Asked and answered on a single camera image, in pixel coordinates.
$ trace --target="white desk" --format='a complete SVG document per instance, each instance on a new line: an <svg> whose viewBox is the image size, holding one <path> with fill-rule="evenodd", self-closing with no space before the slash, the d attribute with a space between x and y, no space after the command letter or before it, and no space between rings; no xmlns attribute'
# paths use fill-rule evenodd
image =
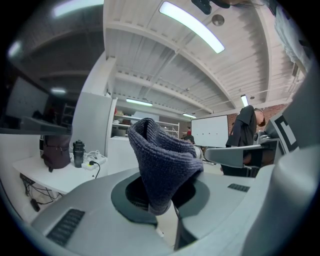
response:
<svg viewBox="0 0 320 256"><path fill-rule="evenodd" d="M98 168L93 170L76 168L72 163L69 163L62 169L54 169L52 172L49 172L44 160L39 155L16 161L13 163L13 167L19 173L22 173L41 186L61 194L67 194L80 184L94 180L99 170ZM106 163L101 164L99 177L107 173L106 168Z"/></svg>

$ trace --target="white ceiling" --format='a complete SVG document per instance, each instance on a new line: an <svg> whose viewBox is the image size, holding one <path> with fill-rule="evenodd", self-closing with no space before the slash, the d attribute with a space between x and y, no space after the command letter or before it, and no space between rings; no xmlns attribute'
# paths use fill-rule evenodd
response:
<svg viewBox="0 0 320 256"><path fill-rule="evenodd" d="M219 8L203 14L191 0L172 0L205 24L225 50L216 54L198 35L161 14L161 0L105 0L53 18L48 1L25 24L20 62L47 90L65 87L76 97L105 50L116 58L114 97L146 98L154 109L173 113L241 108L241 95L252 105L290 101L293 64L274 30L266 6ZM224 17L222 26L211 18Z"/></svg>

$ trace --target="whiteboard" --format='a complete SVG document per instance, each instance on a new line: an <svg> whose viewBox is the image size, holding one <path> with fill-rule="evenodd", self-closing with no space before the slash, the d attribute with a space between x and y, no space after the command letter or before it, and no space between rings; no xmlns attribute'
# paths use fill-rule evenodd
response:
<svg viewBox="0 0 320 256"><path fill-rule="evenodd" d="M48 94L18 77L12 89L6 115L15 118L32 117L35 111L44 113Z"/></svg>
<svg viewBox="0 0 320 256"><path fill-rule="evenodd" d="M228 140L226 115L191 120L194 143L203 147L225 148Z"/></svg>

